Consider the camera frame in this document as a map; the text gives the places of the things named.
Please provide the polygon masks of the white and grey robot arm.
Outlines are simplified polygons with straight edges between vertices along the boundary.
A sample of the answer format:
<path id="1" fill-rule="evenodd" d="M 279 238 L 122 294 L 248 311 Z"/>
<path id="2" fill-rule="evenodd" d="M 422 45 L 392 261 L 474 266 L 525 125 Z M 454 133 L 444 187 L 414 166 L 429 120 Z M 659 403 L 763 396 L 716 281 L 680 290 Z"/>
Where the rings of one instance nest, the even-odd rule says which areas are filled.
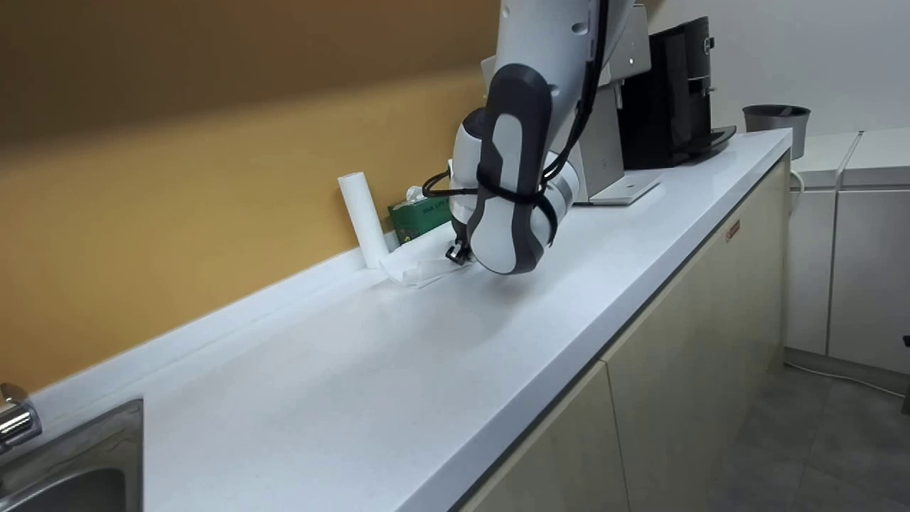
<path id="1" fill-rule="evenodd" d="M 486 103 L 454 138 L 449 162 L 451 258 L 532 274 L 568 214 L 565 169 L 594 110 L 608 0 L 500 0 Z"/>

